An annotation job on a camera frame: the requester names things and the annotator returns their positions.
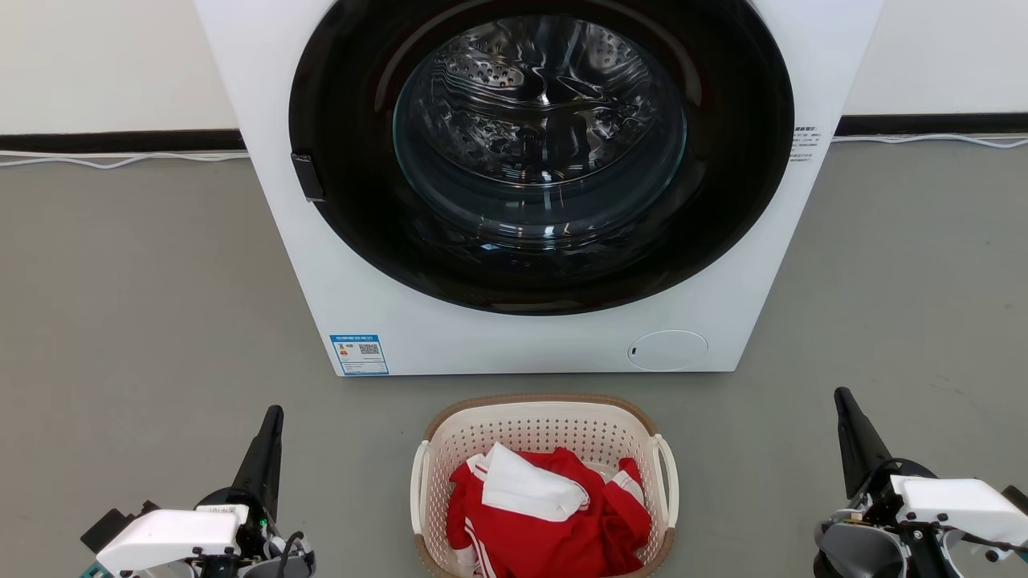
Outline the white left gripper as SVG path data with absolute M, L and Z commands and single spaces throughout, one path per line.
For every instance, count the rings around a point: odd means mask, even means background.
M 306 535 L 276 526 L 284 421 L 269 406 L 232 489 L 191 510 L 150 501 L 136 515 L 110 510 L 95 523 L 96 577 L 313 577 Z

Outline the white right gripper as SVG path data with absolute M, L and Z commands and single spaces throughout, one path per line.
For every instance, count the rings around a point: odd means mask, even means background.
M 816 577 L 961 577 L 952 550 L 1026 559 L 1026 496 L 892 460 L 848 388 L 834 391 L 848 504 L 816 527 Z

